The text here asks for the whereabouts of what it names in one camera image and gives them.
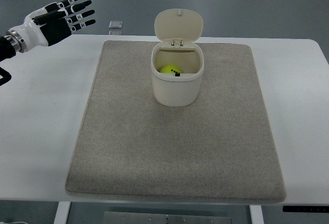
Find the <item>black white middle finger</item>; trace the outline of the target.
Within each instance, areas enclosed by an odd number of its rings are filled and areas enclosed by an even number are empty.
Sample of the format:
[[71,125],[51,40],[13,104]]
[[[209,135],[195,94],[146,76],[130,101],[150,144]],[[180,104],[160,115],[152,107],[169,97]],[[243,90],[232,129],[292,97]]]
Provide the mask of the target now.
[[72,5],[72,6],[65,7],[64,9],[65,9],[67,14],[74,14],[74,13],[77,13],[77,12],[85,9],[87,6],[89,6],[91,4],[92,4],[92,1],[88,0],[88,1],[85,1],[85,2],[82,2],[82,3],[78,3],[78,4],[75,4],[75,5]]

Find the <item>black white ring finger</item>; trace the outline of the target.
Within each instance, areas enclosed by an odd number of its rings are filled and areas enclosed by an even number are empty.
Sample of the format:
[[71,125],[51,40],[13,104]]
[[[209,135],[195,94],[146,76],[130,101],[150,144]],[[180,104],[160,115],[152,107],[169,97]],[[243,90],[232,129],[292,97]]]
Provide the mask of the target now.
[[94,10],[89,10],[89,11],[86,11],[86,12],[83,12],[83,13],[80,13],[80,14],[73,15],[73,16],[67,18],[66,21],[67,21],[68,24],[72,24],[74,22],[77,22],[77,21],[85,18],[85,17],[93,15],[94,13],[95,13]]

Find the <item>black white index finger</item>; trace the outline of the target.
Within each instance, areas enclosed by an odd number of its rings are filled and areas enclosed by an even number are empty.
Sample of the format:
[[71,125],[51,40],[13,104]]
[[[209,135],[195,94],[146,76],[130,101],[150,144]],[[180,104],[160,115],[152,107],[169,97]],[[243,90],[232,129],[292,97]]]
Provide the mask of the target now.
[[78,0],[63,0],[63,1],[61,1],[61,2],[58,2],[57,3],[57,6],[59,7],[59,8],[64,8],[64,7],[67,7],[67,6],[69,6],[69,5],[72,5],[74,2],[76,2],[76,1],[78,1]]

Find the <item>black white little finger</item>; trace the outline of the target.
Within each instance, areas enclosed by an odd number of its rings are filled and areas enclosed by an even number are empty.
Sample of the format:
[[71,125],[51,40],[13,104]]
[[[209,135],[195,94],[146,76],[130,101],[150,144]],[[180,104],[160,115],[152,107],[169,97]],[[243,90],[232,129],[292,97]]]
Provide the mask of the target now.
[[70,26],[70,31],[71,32],[76,32],[78,30],[81,30],[85,27],[88,27],[90,25],[93,25],[96,23],[96,20],[88,20],[88,21],[85,21],[85,22],[81,22],[81,23],[76,23],[76,24],[73,24],[72,26]]

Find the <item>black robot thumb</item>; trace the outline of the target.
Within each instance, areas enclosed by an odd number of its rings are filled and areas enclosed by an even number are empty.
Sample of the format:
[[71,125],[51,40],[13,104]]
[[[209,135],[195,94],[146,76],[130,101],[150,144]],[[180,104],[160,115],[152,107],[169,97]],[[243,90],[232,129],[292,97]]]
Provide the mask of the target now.
[[49,22],[64,18],[65,16],[66,16],[65,11],[53,11],[50,13],[38,15],[38,16],[32,18],[32,20],[36,25],[44,25]]

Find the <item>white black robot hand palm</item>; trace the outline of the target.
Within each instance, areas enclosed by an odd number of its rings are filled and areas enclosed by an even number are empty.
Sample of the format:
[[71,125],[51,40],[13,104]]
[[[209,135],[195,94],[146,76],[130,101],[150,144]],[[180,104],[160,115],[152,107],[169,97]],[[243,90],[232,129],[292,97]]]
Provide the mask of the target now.
[[69,37],[71,31],[65,17],[44,25],[36,25],[32,20],[38,15],[53,11],[65,11],[65,9],[59,8],[57,3],[51,3],[33,11],[24,18],[21,25],[10,28],[6,32],[5,39],[16,52],[28,52],[36,46],[52,46]]

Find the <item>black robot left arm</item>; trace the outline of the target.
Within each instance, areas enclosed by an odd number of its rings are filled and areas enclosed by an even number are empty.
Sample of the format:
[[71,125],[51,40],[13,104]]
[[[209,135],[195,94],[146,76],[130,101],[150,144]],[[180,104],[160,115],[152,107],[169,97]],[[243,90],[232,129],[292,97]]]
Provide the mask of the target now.
[[63,0],[48,4],[28,14],[23,24],[10,28],[1,36],[1,61],[25,53],[36,46],[52,46],[74,32],[94,24],[94,19],[82,21],[95,13],[84,11],[92,2]]

